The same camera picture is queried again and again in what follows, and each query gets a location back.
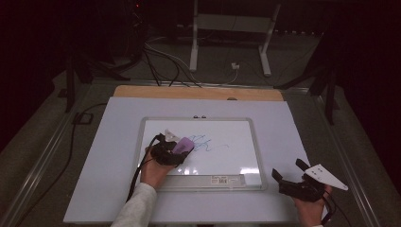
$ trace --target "white table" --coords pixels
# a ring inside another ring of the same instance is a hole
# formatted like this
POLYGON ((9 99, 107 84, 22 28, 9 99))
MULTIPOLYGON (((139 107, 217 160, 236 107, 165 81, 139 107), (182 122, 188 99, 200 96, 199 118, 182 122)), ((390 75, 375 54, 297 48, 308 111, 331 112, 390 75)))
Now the white table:
POLYGON ((277 223, 297 221, 290 197, 278 193, 276 168, 286 180, 299 182, 295 165, 308 163, 285 101, 227 101, 111 97, 82 169, 64 222, 112 222, 130 188, 140 122, 146 116, 249 117, 268 188, 265 191, 159 192, 152 223, 277 223))

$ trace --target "metal stand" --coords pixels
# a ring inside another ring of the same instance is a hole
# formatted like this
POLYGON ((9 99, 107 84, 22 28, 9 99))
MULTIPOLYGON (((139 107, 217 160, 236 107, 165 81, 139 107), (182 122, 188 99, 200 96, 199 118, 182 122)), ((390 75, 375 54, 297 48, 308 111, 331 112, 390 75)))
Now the metal stand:
POLYGON ((92 59, 87 54, 81 51, 75 51, 70 48, 67 53, 67 61, 66 61, 66 74, 67 74, 67 106, 65 111, 69 113, 71 108, 73 107, 76 99, 76 88, 75 88, 75 73, 79 78, 79 81, 82 83, 91 83, 93 80, 93 75, 89 69, 88 64, 93 65, 93 67, 99 69, 104 72, 105 75, 115 79, 115 80, 130 80, 129 78, 124 78, 119 74, 115 73, 113 70, 107 68, 102 65, 100 62, 92 59))
POLYGON ((282 85, 273 86, 274 89, 286 90, 306 79, 316 77, 309 88, 312 96, 320 96, 325 87, 327 87, 326 101, 325 101, 325 115, 328 122, 334 125, 333 121, 333 107, 334 107, 334 93, 336 88, 336 72, 334 64, 319 65, 309 73, 303 73, 298 78, 293 79, 282 85))
POLYGON ((197 71, 199 50, 198 29, 260 32, 266 33, 265 42, 259 46, 258 50, 260 61, 262 63, 263 74, 265 76, 271 76, 271 70, 266 52, 268 50, 271 34, 274 31, 275 22, 280 7, 280 4, 275 6, 271 18, 202 14, 198 13, 198 0, 194 0, 194 25, 189 70, 191 72, 197 71))

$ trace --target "white sleeve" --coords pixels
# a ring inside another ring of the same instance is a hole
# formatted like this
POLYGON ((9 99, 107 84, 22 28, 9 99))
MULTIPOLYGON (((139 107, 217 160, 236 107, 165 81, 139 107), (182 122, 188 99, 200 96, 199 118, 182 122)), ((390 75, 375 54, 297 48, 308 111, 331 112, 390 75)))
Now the white sleeve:
POLYGON ((156 203, 156 190, 146 184, 139 183, 130 200, 124 205, 112 227, 147 227, 156 203))

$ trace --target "label sticker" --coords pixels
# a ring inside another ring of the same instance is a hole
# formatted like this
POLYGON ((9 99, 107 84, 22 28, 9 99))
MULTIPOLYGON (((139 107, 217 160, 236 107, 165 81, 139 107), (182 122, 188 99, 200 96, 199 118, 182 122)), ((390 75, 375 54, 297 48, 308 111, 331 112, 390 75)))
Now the label sticker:
POLYGON ((212 176, 211 178, 212 184, 228 184, 227 176, 212 176))

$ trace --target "eraser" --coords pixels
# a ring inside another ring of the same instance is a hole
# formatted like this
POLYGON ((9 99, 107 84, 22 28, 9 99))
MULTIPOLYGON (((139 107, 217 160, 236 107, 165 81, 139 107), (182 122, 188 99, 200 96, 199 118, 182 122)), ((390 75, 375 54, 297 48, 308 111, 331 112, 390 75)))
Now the eraser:
POLYGON ((181 139, 178 144, 176 145, 176 147, 174 147, 174 149, 172 150, 172 153, 183 153, 185 151, 191 151, 194 148, 194 142, 192 142, 190 139, 184 137, 183 139, 181 139))

